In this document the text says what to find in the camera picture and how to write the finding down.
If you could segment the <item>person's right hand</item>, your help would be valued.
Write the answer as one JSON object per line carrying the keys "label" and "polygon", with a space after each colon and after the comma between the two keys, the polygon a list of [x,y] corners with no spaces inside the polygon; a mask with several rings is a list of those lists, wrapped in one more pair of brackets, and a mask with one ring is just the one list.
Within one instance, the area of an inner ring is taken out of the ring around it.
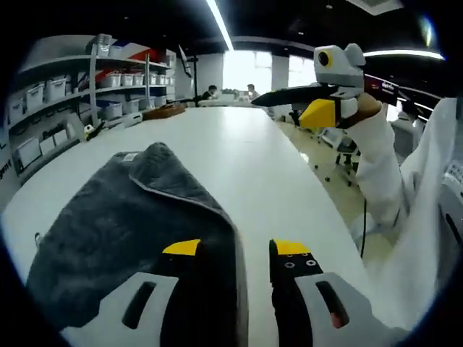
{"label": "person's right hand", "polygon": [[362,93],[357,97],[357,112],[340,123],[341,129],[348,129],[354,125],[378,114],[382,109],[382,103],[368,93]]}

